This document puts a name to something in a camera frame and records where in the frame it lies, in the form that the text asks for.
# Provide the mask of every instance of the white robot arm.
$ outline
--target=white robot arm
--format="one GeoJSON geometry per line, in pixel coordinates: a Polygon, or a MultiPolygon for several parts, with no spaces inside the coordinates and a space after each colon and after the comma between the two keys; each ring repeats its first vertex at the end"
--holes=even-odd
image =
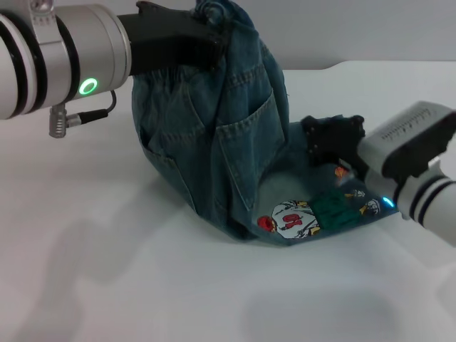
{"type": "Polygon", "coordinates": [[[456,131],[456,112],[421,102],[379,127],[358,145],[366,187],[391,199],[404,217],[456,246],[456,182],[439,155],[456,131]]]}
{"type": "Polygon", "coordinates": [[[137,5],[139,14],[116,16],[101,5],[0,0],[0,119],[52,107],[50,134],[63,138],[69,127],[108,116],[97,110],[67,117],[69,101],[155,69],[217,65],[226,36],[187,11],[137,5]]]}
{"type": "Polygon", "coordinates": [[[456,112],[420,102],[368,136],[363,121],[305,118],[311,164],[345,166],[404,218],[456,246],[456,184],[442,173],[439,160],[456,132],[456,112]]]}

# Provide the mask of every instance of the green indicator light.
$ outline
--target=green indicator light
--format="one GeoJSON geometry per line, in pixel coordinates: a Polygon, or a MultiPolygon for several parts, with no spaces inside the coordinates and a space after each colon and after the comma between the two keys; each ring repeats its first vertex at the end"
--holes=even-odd
{"type": "Polygon", "coordinates": [[[98,81],[94,78],[89,78],[88,80],[85,80],[83,84],[81,84],[81,87],[79,88],[79,93],[81,95],[88,95],[90,93],[93,93],[97,86],[98,81]]]}

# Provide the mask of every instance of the white table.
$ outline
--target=white table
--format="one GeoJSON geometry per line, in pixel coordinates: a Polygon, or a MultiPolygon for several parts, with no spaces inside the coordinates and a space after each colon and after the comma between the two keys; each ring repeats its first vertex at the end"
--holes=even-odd
{"type": "MultiPolygon", "coordinates": [[[[369,130],[417,100],[456,108],[456,63],[285,75],[293,120],[363,115],[369,130]]],[[[130,89],[65,140],[47,110],[0,123],[0,341],[455,341],[453,248],[400,215],[292,248],[233,242],[143,157],[130,89]]]]}

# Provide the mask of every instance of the blue denim jeans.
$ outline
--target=blue denim jeans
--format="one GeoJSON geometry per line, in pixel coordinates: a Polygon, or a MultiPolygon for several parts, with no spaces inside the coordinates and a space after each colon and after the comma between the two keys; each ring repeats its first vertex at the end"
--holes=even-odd
{"type": "Polygon", "coordinates": [[[309,167],[284,75],[244,10],[201,0],[193,15],[230,27],[226,56],[210,72],[136,76],[133,116],[146,157],[200,217],[237,239],[289,245],[395,212],[359,181],[342,184],[337,165],[309,167]]]}

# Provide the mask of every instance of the white surface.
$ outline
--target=white surface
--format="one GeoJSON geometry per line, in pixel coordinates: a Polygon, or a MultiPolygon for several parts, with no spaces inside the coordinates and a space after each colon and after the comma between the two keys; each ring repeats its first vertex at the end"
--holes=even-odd
{"type": "MultiPolygon", "coordinates": [[[[372,129],[417,100],[456,108],[456,63],[350,62],[286,84],[294,120],[372,129]]],[[[46,111],[0,123],[0,341],[455,340],[453,248],[400,215],[292,248],[233,242],[143,157],[129,87],[65,140],[46,111]]]]}
{"type": "MultiPolygon", "coordinates": [[[[99,3],[133,13],[136,0],[99,3]]],[[[191,9],[195,0],[152,0],[191,9]]],[[[454,0],[236,0],[284,68],[327,68],[341,61],[454,61],[454,0]]]]}

